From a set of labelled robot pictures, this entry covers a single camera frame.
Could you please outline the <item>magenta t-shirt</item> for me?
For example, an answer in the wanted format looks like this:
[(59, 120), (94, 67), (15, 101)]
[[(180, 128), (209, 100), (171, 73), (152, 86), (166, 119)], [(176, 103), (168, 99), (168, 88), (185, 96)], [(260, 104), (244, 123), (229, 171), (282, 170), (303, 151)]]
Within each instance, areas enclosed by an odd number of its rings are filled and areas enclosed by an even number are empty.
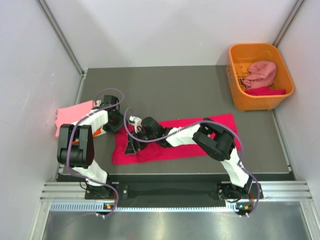
[[(223, 124), (238, 135), (236, 122), (232, 113), (209, 116), (215, 122)], [(185, 127), (191, 123), (202, 120), (201, 117), (184, 118), (160, 121), (163, 127)], [(195, 144), (182, 145), (177, 147), (163, 148), (155, 142), (149, 143), (145, 149), (136, 154), (125, 154), (128, 145), (128, 136), (125, 127), (122, 127), (115, 134), (115, 149), (111, 155), (114, 165), (139, 164), (152, 161), (167, 161), (182, 158), (202, 157), (207, 155), (199, 146)]]

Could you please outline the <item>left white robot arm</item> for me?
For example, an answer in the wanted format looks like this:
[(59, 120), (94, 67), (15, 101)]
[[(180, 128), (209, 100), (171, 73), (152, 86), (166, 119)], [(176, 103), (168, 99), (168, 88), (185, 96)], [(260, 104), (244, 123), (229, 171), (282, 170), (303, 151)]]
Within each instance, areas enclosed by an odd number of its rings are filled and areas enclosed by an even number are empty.
[(97, 194), (105, 199), (113, 194), (114, 187), (109, 174), (94, 159), (94, 137), (105, 133), (117, 134), (123, 125), (119, 99), (113, 95), (105, 95), (85, 115), (84, 120), (62, 124), (59, 130), (58, 163), (85, 176), (86, 182), (96, 187)]

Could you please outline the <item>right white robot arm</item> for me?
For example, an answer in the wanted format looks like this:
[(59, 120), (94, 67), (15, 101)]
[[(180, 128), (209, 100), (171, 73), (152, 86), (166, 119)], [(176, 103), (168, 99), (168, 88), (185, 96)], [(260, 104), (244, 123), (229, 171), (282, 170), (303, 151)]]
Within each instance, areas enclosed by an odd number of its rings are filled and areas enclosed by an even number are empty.
[(164, 127), (150, 116), (144, 119), (130, 116), (128, 123), (134, 130), (127, 133), (126, 155), (137, 154), (151, 143), (162, 148), (198, 146), (209, 157), (221, 162), (237, 197), (245, 198), (251, 193), (253, 179), (239, 163), (235, 136), (220, 123), (204, 118), (191, 126)]

